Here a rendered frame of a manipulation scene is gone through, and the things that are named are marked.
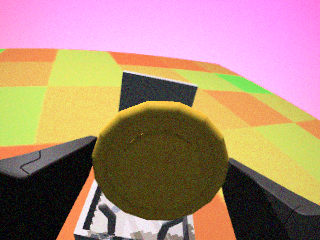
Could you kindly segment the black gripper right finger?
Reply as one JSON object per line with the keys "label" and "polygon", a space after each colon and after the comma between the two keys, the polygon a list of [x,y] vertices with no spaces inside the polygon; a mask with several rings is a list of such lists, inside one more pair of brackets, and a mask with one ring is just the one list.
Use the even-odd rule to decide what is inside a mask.
{"label": "black gripper right finger", "polygon": [[223,185],[236,240],[320,240],[320,205],[229,157]]}

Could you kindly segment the yellow round plate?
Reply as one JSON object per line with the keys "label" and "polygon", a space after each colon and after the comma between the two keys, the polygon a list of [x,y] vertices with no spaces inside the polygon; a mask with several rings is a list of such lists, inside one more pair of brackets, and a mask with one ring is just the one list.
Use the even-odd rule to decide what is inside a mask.
{"label": "yellow round plate", "polygon": [[97,136],[93,176],[105,199],[144,220],[171,221],[211,203],[229,156],[205,113],[177,101],[123,109]]}

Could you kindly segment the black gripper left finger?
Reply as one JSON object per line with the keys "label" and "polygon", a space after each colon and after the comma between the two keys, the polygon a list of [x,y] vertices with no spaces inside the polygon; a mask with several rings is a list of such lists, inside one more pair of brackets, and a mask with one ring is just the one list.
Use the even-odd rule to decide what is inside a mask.
{"label": "black gripper left finger", "polygon": [[56,240],[92,171],[97,137],[0,160],[0,240]]}

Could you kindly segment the dark grey dish rack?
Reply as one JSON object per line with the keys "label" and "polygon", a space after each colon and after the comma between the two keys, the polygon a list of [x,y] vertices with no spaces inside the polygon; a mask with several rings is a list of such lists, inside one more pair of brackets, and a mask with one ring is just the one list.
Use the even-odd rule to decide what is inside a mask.
{"label": "dark grey dish rack", "polygon": [[[188,81],[124,71],[117,113],[145,101],[177,101],[192,108],[197,88]],[[129,215],[105,199],[96,180],[85,199],[73,231],[75,240],[195,240],[192,215],[171,221]]]}

